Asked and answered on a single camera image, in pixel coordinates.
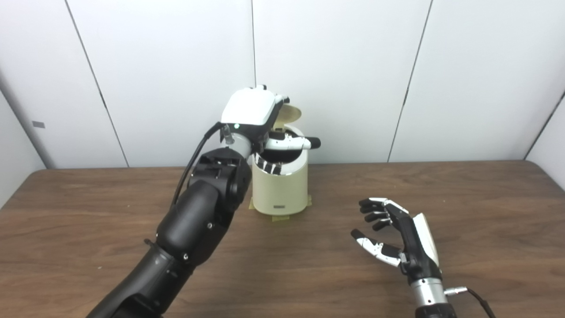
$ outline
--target white wall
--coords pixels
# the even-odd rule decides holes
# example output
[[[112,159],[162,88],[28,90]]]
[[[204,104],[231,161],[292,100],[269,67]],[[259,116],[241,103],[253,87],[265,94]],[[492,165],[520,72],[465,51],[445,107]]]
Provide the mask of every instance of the white wall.
[[[523,159],[565,88],[565,1],[435,0],[391,161]]]
[[[565,88],[559,0],[433,1],[404,107],[429,0],[68,2],[131,166],[185,165],[255,78],[302,109],[313,163],[522,159]],[[49,166],[127,164],[65,1],[0,2],[0,43]]]
[[[565,190],[565,100],[547,123],[527,160],[539,165]]]
[[[0,92],[0,208],[30,173],[45,166]]]
[[[385,162],[429,1],[253,1],[257,83],[321,138],[311,162]]]
[[[186,165],[231,94],[255,85],[250,0],[69,6],[130,166]]]
[[[0,1],[0,44],[0,87],[49,167],[126,166],[63,0]]]

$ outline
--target white robotic hand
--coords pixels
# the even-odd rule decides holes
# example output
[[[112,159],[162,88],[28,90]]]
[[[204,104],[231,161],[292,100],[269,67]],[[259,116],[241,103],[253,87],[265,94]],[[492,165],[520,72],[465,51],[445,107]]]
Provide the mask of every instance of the white robotic hand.
[[[360,201],[359,205],[359,210],[366,214],[366,222],[370,223],[377,221],[373,225],[374,231],[380,231],[389,225],[393,225],[397,230],[401,231],[400,220],[410,219],[410,214],[405,208],[387,198],[370,197]],[[436,245],[433,241],[432,234],[429,231],[425,216],[420,213],[412,220],[425,254],[434,261],[436,266],[439,267],[440,262],[437,255]],[[406,257],[399,248],[368,238],[357,229],[353,230],[351,234],[359,245],[361,245],[366,251],[387,264],[397,267],[400,265],[402,258]]]
[[[392,225],[401,233],[403,249],[369,238],[357,229],[351,236],[373,257],[399,267],[408,277],[418,306],[416,317],[456,318],[444,294],[436,246],[424,215],[411,218],[405,208],[382,197],[362,200],[359,205],[366,222],[377,221],[374,231]]]
[[[221,116],[222,142],[242,156],[263,150],[292,151],[320,148],[320,139],[271,131],[279,111],[290,99],[273,94],[265,85],[244,88],[229,99]]]
[[[316,137],[294,137],[284,132],[271,131],[269,139],[265,144],[268,150],[301,150],[301,149],[318,149],[321,146],[320,139]]]

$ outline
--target open lid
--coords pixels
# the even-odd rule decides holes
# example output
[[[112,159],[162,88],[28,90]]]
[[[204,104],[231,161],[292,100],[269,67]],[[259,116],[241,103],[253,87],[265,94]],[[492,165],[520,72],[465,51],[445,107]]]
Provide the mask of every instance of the open lid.
[[[291,104],[283,104],[273,128],[283,128],[285,124],[297,121],[300,116],[302,116],[300,109]]]

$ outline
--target small label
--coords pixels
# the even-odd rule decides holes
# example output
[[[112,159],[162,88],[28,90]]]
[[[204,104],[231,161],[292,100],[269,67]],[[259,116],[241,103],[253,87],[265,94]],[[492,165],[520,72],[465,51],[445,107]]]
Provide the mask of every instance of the small label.
[[[32,121],[32,125],[37,128],[45,128],[45,123]]]

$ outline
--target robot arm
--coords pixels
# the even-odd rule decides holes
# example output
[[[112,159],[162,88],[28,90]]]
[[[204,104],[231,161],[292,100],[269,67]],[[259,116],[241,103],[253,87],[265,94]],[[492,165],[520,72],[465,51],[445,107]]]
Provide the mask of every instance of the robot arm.
[[[287,97],[263,86],[232,96],[221,122],[208,131],[185,170],[171,208],[157,227],[155,242],[145,240],[146,255],[87,318],[159,318],[165,313],[193,270],[212,255],[227,232],[251,182],[247,158],[265,149],[285,102]],[[199,150],[219,129],[222,147],[201,155],[180,193]]]
[[[372,197],[359,205],[366,214],[365,221],[377,221],[374,231],[392,225],[401,233],[402,250],[369,238],[357,229],[351,235],[371,255],[399,267],[408,277],[416,298],[416,318],[457,318],[444,293],[436,245],[424,215],[412,218],[406,209],[386,198]]]

